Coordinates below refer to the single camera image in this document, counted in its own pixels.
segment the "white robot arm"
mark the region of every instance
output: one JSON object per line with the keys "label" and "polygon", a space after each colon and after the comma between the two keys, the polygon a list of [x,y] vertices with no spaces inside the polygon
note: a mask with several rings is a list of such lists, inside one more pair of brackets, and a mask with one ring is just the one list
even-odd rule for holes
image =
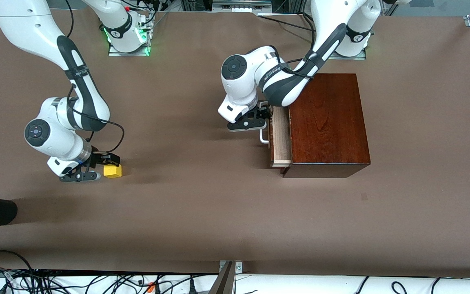
{"label": "white robot arm", "polygon": [[313,47],[295,69],[289,69],[273,46],[226,58],[221,77],[227,95],[218,112],[230,122],[230,131],[265,127],[265,123],[252,121],[248,124],[248,120],[241,119],[256,106],[257,87],[271,106],[289,106],[335,50],[342,56],[360,53],[380,15],[380,2],[312,0],[311,11],[317,36]]}
{"label": "white robot arm", "polygon": [[[131,22],[122,6],[114,11],[100,16],[103,23],[110,24],[113,15]],[[77,97],[54,97],[43,102],[39,115],[25,128],[24,137],[28,144],[50,156],[48,166],[61,179],[71,179],[71,171],[83,163],[88,168],[95,167],[96,163],[119,164],[119,157],[114,154],[94,155],[97,149],[75,132],[101,130],[110,119],[110,110],[76,45],[56,26],[46,1],[0,0],[0,27],[7,39],[18,48],[58,65],[77,94]],[[77,176],[73,181],[99,178],[99,174],[88,171]]]}

